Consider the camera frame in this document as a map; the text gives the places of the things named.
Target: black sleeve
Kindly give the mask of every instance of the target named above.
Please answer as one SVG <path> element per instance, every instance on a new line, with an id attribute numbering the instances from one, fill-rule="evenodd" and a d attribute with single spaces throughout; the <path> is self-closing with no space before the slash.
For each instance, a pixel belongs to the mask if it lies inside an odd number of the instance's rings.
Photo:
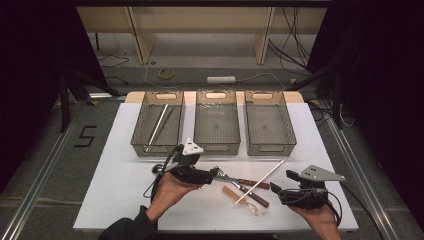
<path id="1" fill-rule="evenodd" d="M 121 218 L 99 236 L 99 240 L 142 240 L 151 239 L 155 232 L 153 224 L 146 215 L 146 207 L 141 206 L 134 220 Z"/>

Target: white table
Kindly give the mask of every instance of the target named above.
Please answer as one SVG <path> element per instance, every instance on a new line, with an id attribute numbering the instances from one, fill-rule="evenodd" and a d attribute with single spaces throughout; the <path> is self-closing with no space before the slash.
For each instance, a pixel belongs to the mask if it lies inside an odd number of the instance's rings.
<path id="1" fill-rule="evenodd" d="M 161 158 L 140 158 L 130 144 L 141 104 L 123 103 L 116 115 L 91 185 L 74 224 L 82 231 L 101 231 L 116 220 L 134 218 L 140 205 L 149 206 L 150 199 L 144 191 L 155 175 L 152 167 L 162 163 Z M 196 168 L 209 170 L 218 165 L 230 176 L 252 180 L 261 179 L 281 157 L 249 157 L 246 154 L 243 103 L 238 102 L 241 144 L 238 156 L 228 158 L 201 156 Z M 288 110 L 295 131 L 297 145 L 286 162 L 273 172 L 266 182 L 274 182 L 285 188 L 298 188 L 299 183 L 286 177 L 286 170 L 301 172 L 310 164 L 334 172 L 328 154 L 318 133 L 311 112 L 305 103 L 289 103 Z M 183 139 L 193 139 L 195 105 L 186 106 Z M 253 199 L 260 215 L 254 217 L 245 206 L 235 205 L 224 195 L 222 187 L 227 185 L 241 196 L 243 193 L 229 183 L 213 181 L 201 190 L 185 196 L 168 210 L 159 220 L 159 231 L 166 233 L 278 233 L 307 230 L 310 227 L 296 213 L 282 205 L 270 190 L 256 188 L 254 192 L 270 203 L 262 207 Z M 343 220 L 340 231 L 358 229 L 356 220 L 338 182 L 327 182 L 328 190 L 340 200 Z M 337 201 L 330 197 L 336 210 Z"/>

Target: gray mesh basket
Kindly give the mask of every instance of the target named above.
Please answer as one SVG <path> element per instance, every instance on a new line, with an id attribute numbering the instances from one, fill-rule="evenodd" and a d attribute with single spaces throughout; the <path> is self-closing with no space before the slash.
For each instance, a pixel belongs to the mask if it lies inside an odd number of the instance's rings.
<path id="1" fill-rule="evenodd" d="M 184 92 L 146 92 L 131 145 L 139 157 L 168 156 L 181 142 Z"/>
<path id="2" fill-rule="evenodd" d="M 247 154 L 290 156 L 296 137 L 283 92 L 246 91 Z"/>
<path id="3" fill-rule="evenodd" d="M 193 141 L 207 155 L 237 155 L 240 129 L 235 91 L 196 93 L 196 118 Z"/>

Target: metal rod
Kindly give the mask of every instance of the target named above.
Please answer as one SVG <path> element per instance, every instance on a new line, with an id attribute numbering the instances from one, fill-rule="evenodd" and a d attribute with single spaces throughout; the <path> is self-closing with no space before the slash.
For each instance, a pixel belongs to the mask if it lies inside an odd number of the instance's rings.
<path id="1" fill-rule="evenodd" d="M 323 106 L 324 108 L 330 107 L 329 104 L 325 102 L 323 103 Z M 356 183 L 358 184 L 358 188 L 361 191 L 361 194 L 364 197 L 364 200 L 367 203 L 370 212 L 374 216 L 379 229 L 382 230 L 384 239 L 399 239 L 395 229 L 393 228 L 393 224 L 391 223 L 389 216 L 384 210 L 381 201 L 377 197 L 376 192 L 371 186 L 367 176 L 365 175 L 364 170 L 362 169 L 358 159 L 353 153 L 353 150 L 350 147 L 348 140 L 344 136 L 343 131 L 340 130 L 338 126 L 336 126 L 335 122 L 332 119 L 329 119 L 327 122 L 356 180 Z"/>
<path id="2" fill-rule="evenodd" d="M 261 178 L 261 180 L 259 180 L 252 188 L 250 188 L 249 191 L 247 191 L 243 196 L 241 196 L 241 198 L 239 198 L 239 200 L 237 200 L 237 202 L 235 202 L 234 204 L 237 204 L 244 197 L 246 197 L 247 194 L 249 194 L 253 189 L 255 189 L 255 187 L 258 186 L 259 183 L 261 183 L 263 180 L 265 180 L 265 178 L 267 178 L 272 172 L 275 171 L 275 169 L 277 169 L 279 166 L 281 166 L 281 164 L 283 164 L 285 161 L 286 161 L 285 159 L 281 160 L 281 162 L 279 162 L 273 169 L 271 169 L 263 178 Z"/>
<path id="3" fill-rule="evenodd" d="M 160 115 L 160 117 L 159 117 L 159 120 L 158 120 L 158 122 L 156 123 L 155 130 L 153 131 L 153 134 L 152 134 L 152 136 L 150 137 L 150 140 L 149 140 L 149 146 L 150 146 L 150 145 L 152 145 L 152 142 L 153 142 L 153 140 L 155 139 L 156 133 L 157 133 L 157 131 L 158 131 L 158 129 L 159 129 L 160 123 L 162 122 L 163 116 L 165 116 L 166 109 L 168 109 L 168 104 L 165 104 L 165 106 L 163 107 L 163 110 L 162 110 L 162 113 L 161 113 L 161 115 Z"/>

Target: human hand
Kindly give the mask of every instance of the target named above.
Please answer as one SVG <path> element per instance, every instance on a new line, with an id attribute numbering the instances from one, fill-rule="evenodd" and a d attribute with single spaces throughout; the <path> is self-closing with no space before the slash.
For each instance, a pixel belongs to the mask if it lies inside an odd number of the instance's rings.
<path id="1" fill-rule="evenodd" d="M 187 193 L 202 187 L 201 184 L 184 183 L 167 172 L 159 182 L 155 198 L 146 214 L 152 223 L 156 222 L 170 207 L 179 202 Z"/>
<path id="2" fill-rule="evenodd" d="M 288 207 L 302 216 L 321 239 L 341 239 L 334 213 L 327 205 L 315 210 Z"/>

